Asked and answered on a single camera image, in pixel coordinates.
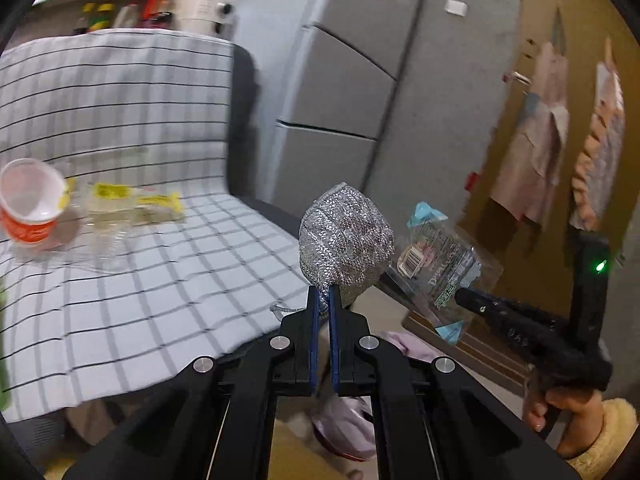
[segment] transparent plastic bag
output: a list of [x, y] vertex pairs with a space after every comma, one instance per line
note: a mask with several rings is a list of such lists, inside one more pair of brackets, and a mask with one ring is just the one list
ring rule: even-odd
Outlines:
[[490, 292], [502, 266], [441, 213], [415, 218], [398, 237], [399, 256], [388, 272], [438, 334], [455, 344], [474, 316], [458, 306], [455, 292], [470, 285]]

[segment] paper cup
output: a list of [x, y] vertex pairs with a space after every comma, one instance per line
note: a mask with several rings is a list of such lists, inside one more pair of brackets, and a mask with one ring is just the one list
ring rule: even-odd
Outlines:
[[63, 211], [65, 179], [34, 158], [18, 158], [0, 171], [0, 221], [7, 235], [23, 244], [45, 240]]

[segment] checkered tablecloth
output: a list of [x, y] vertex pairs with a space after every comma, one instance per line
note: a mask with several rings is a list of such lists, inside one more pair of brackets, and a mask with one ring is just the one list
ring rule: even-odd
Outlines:
[[0, 157], [67, 176], [177, 191], [184, 222], [136, 227], [109, 272], [60, 251], [21, 261], [0, 242], [9, 422], [165, 380], [273, 330], [301, 308], [297, 241], [225, 185], [232, 45], [107, 30], [0, 58]]

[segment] silver screw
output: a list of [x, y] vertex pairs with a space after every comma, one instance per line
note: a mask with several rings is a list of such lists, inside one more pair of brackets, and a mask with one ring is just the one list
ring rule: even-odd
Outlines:
[[193, 369], [200, 374], [205, 374], [213, 368], [213, 359], [211, 357], [200, 357], [193, 362]]
[[449, 359], [448, 357], [441, 357], [436, 361], [436, 368], [443, 374], [450, 374], [453, 370], [456, 369], [456, 364], [453, 359]]
[[271, 348], [275, 348], [276, 350], [284, 350], [290, 343], [289, 338], [283, 335], [277, 335], [269, 341]]
[[378, 341], [372, 335], [366, 335], [366, 336], [361, 337], [360, 341], [358, 341], [358, 343], [365, 350], [373, 350], [374, 348], [378, 348], [378, 345], [380, 344], [380, 341]]

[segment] refrigerator door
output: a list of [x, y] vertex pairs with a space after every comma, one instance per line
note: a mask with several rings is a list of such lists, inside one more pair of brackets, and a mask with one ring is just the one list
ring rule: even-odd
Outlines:
[[352, 48], [318, 28], [305, 28], [280, 119], [375, 139], [393, 84]]
[[417, 7], [418, 0], [318, 0], [310, 23], [351, 45], [396, 78]]
[[281, 150], [269, 200], [273, 205], [302, 218], [336, 184], [362, 186], [375, 140], [283, 124], [276, 130]]

